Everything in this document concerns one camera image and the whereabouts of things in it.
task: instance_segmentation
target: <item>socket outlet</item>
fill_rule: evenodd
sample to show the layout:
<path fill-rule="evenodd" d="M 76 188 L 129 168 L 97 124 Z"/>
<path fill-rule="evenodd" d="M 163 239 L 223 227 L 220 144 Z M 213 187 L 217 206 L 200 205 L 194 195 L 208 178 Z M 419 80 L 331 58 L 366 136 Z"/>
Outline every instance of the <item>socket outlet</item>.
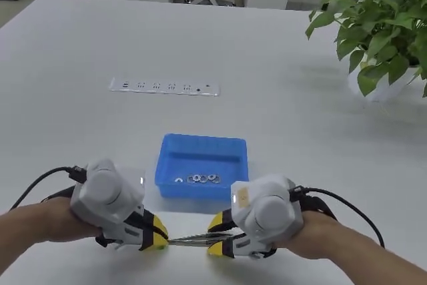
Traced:
<path fill-rule="evenodd" d="M 175 95 L 220 95 L 220 86 L 217 83 L 200 81 L 130 80 L 113 78 L 109 90 L 131 93 L 168 93 Z"/>

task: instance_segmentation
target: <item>blue container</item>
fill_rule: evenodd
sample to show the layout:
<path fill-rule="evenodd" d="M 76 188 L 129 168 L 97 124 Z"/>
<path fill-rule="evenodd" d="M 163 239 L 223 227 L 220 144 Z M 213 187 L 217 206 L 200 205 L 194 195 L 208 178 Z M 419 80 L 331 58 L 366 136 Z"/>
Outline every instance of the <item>blue container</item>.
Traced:
<path fill-rule="evenodd" d="M 221 182 L 191 183 L 192 175 L 215 174 Z M 165 198 L 229 200 L 230 186 L 248 181 L 246 141 L 238 138 L 167 134 L 161 145 L 155 184 Z"/>

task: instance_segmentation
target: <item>white table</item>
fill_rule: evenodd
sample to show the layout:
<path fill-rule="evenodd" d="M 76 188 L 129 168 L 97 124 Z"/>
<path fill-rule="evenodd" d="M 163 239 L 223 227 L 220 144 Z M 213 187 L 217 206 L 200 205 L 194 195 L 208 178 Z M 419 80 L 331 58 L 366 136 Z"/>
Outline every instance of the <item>white table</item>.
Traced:
<path fill-rule="evenodd" d="M 347 63 L 335 57 L 336 26 L 307 42 L 306 16 L 36 0 L 0 29 L 1 210 L 53 167 L 109 156 L 122 166 L 147 168 L 152 186 L 166 133 L 241 137 L 248 143 L 251 178 L 281 172 L 341 194 L 377 223 L 389 249 L 427 268 L 427 117 L 420 87 L 408 87 L 386 109 L 356 101 L 346 87 Z M 211 79 L 222 94 L 108 91 L 118 75 Z M 65 176 L 51 177 L 27 202 L 67 186 Z M 373 236 L 357 215 L 327 201 L 343 223 Z M 147 206 L 172 236 L 202 232 L 211 219 L 161 213 L 153 201 Z M 261 262 L 230 262 L 208 258 L 201 248 L 139 255 L 104 250 L 92 240 L 36 246 L 0 278 L 1 285 L 29 282 L 349 284 L 329 262 L 305 261 L 287 251 Z"/>

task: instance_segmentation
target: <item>human hand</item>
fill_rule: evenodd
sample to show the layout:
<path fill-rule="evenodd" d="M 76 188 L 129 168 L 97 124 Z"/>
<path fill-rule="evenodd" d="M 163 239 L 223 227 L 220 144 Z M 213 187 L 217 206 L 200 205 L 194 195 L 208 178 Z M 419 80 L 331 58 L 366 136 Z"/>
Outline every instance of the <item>human hand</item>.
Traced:
<path fill-rule="evenodd" d="M 96 237 L 101 230 L 79 220 L 70 208 L 69 198 L 53 198 L 46 202 L 26 206 L 37 217 L 37 242 L 71 242 Z"/>
<path fill-rule="evenodd" d="M 346 227 L 325 214 L 304 212 L 302 215 L 304 218 L 302 230 L 291 240 L 276 242 L 276 246 L 287 248 L 309 260 L 328 258 L 335 235 Z"/>

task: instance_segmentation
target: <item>small label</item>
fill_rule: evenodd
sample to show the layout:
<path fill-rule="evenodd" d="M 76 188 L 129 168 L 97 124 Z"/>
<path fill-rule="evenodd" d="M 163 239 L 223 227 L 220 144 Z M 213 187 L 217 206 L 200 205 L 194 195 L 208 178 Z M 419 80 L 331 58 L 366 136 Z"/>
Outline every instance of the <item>small label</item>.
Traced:
<path fill-rule="evenodd" d="M 238 190 L 238 205 L 240 208 L 249 206 L 249 191 L 247 187 Z"/>

